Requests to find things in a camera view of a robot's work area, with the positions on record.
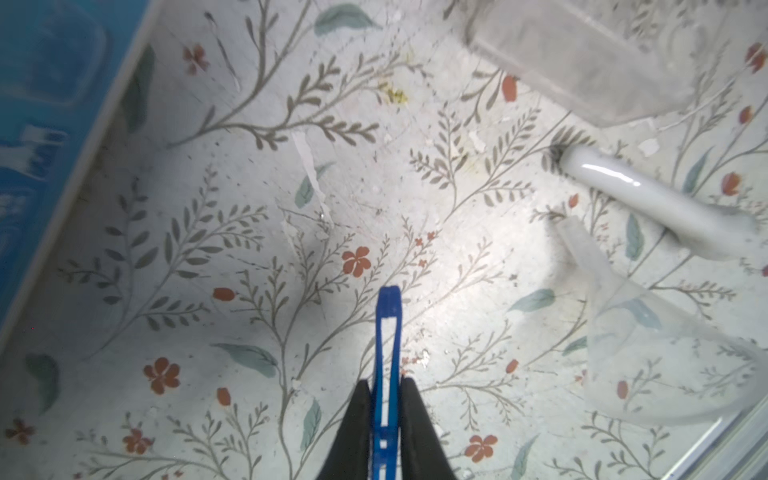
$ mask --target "clear plastic container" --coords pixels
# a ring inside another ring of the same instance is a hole
[[[646,5],[488,1],[468,27],[468,43],[598,127],[679,110],[694,90],[670,54],[675,34],[664,28],[664,12],[628,10],[630,3]]]
[[[591,278],[586,400],[641,425],[713,421],[768,394],[768,355],[611,269],[578,218],[558,232]]]

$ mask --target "white floral surface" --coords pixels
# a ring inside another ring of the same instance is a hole
[[[553,221],[760,345],[768,269],[691,257],[556,160],[594,144],[765,224],[768,10],[631,4],[710,48],[689,109],[598,130],[468,51],[464,0],[168,0],[3,354],[4,478],[314,478],[390,284],[458,478],[660,478],[708,425],[585,404]]]

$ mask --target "transparent plastic box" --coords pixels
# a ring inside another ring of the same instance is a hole
[[[690,72],[671,55],[676,32],[660,6],[664,2],[488,1],[468,27],[468,43],[576,115],[607,127],[680,110],[693,97]]]

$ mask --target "blue plastic clip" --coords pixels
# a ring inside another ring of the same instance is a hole
[[[389,413],[387,425],[382,425],[382,404],[384,396],[384,355],[382,352],[382,319],[395,317],[395,340],[392,345],[392,369],[389,377]],[[379,290],[376,304],[376,375],[373,380],[373,397],[376,409],[373,413],[373,457],[371,469],[373,480],[379,480],[381,467],[386,467],[386,480],[395,480],[397,470],[397,439],[400,427],[398,399],[400,387],[400,330],[402,329],[402,301],[400,288],[383,286]]]

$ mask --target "translucent plastic funnel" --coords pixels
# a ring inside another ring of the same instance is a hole
[[[616,274],[581,221],[557,225],[591,278],[586,398],[642,425],[713,421],[768,394],[768,356]]]

